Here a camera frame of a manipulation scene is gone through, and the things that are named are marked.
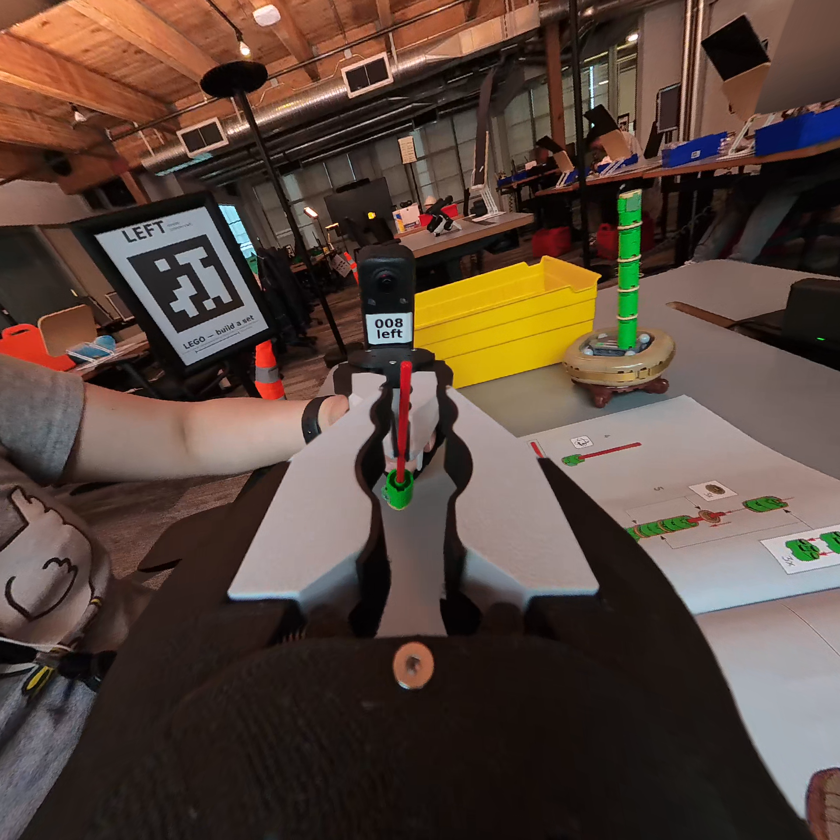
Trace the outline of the person's left forearm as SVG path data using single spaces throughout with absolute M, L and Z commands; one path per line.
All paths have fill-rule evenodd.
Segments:
M 305 446 L 305 402 L 251 397 L 167 402 L 85 386 L 69 483 L 236 476 Z

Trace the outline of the silver air duct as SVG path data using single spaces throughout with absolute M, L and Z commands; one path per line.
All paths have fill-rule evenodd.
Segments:
M 466 60 L 480 56 L 488 56 L 491 52 L 520 46 L 526 42 L 524 35 L 518 38 L 508 38 L 492 45 L 485 45 L 482 49 L 468 49 L 464 51 L 466 42 L 461 33 L 447 38 L 430 40 L 421 45 L 397 52 L 397 61 L 393 73 L 393 82 L 351 98 L 342 80 L 337 77 L 332 80 L 322 80 L 310 87 L 294 93 L 285 99 L 268 105 L 253 107 L 253 113 L 263 139 L 268 141 L 270 132 L 276 130 L 296 130 L 314 124 L 335 114 L 349 111 L 352 107 L 373 102 L 385 95 L 393 95 L 393 91 L 406 88 L 411 83 L 431 77 L 436 71 L 445 67 L 455 67 Z M 245 116 L 230 117 L 221 120 L 222 128 L 228 143 L 207 154 L 219 156 L 245 148 L 254 140 L 253 133 Z M 197 165 L 206 159 L 189 159 L 179 142 L 170 142 L 160 147 L 152 154 L 140 159 L 143 169 L 154 175 L 172 172 L 179 167 Z

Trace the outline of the green bamboo brick model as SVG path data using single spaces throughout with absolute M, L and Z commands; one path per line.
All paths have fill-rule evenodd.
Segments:
M 615 395 L 667 393 L 665 373 L 676 356 L 676 342 L 670 335 L 638 325 L 642 205 L 640 188 L 620 192 L 616 199 L 616 326 L 580 336 L 563 357 L 572 382 L 588 391 L 599 409 Z

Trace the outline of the blue bin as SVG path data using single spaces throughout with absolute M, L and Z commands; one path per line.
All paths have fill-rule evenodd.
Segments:
M 670 145 L 662 150 L 661 165 L 670 169 L 717 158 L 725 151 L 727 142 L 728 132 L 720 132 Z
M 754 153 L 764 157 L 823 144 L 839 137 L 839 107 L 803 112 L 758 129 Z

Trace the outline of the black box device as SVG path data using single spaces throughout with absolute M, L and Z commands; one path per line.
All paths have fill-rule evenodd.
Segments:
M 782 339 L 816 361 L 839 369 L 839 279 L 807 277 L 790 288 Z

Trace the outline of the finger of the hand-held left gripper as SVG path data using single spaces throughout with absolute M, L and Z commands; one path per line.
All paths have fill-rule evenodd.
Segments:
M 413 373 L 408 414 L 408 459 L 425 459 L 437 441 L 439 423 L 436 373 Z
M 383 387 L 387 386 L 392 390 L 392 417 L 388 431 L 382 440 L 382 448 L 385 459 L 396 459 L 400 386 L 390 383 L 386 375 L 380 373 L 352 373 L 350 386 L 350 411 L 352 412 L 368 397 L 380 396 Z

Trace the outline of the large orange traffic cone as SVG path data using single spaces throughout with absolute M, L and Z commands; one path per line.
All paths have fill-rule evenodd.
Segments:
M 259 396 L 267 401 L 286 400 L 287 395 L 280 378 L 273 342 L 267 340 L 255 348 L 255 387 Z

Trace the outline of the red toy axle rod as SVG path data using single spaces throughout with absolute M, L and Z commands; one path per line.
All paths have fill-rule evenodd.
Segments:
M 402 489 L 407 483 L 406 460 L 409 452 L 410 437 L 409 423 L 411 410 L 413 364 L 409 360 L 401 363 L 400 367 L 400 400 L 397 418 L 397 459 L 395 468 L 396 485 Z

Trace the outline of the yellow plastic bin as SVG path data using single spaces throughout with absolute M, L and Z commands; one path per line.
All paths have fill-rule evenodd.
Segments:
M 456 389 L 558 364 L 593 328 L 599 279 L 545 256 L 418 292 L 415 346 L 446 363 Z

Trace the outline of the framed marker sign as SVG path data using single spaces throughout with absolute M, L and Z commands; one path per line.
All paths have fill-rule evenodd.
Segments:
M 88 217 L 70 231 L 179 375 L 207 370 L 277 334 L 210 192 Z

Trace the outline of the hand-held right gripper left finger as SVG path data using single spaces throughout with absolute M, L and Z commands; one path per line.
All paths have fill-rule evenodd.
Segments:
M 294 602 L 310 618 L 328 606 L 356 636 L 374 636 L 390 591 L 382 503 L 390 389 L 350 410 L 295 455 L 231 584 L 232 602 Z

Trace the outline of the black wristband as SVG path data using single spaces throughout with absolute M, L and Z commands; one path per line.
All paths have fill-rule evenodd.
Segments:
M 324 403 L 326 403 L 332 395 L 320 395 L 312 398 L 307 402 L 301 414 L 301 433 L 305 445 L 309 445 L 313 440 L 322 434 L 322 427 L 320 424 L 320 411 Z

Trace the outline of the wooden chair back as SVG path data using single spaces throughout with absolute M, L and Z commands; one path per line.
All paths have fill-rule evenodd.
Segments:
M 51 358 L 67 354 L 82 344 L 94 342 L 98 337 L 94 312 L 86 303 L 39 318 L 37 328 L 45 351 Z

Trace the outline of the green round toy brick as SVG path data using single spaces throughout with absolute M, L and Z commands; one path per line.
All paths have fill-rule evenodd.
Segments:
M 410 469 L 394 468 L 386 474 L 381 494 L 388 507 L 395 511 L 405 510 L 413 500 L 413 492 L 414 477 Z

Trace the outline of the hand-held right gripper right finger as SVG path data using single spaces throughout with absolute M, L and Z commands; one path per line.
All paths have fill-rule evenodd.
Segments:
M 595 595 L 541 459 L 454 388 L 441 387 L 437 400 L 444 472 L 455 485 L 444 528 L 446 634 L 474 634 L 496 604 L 524 614 L 537 597 Z

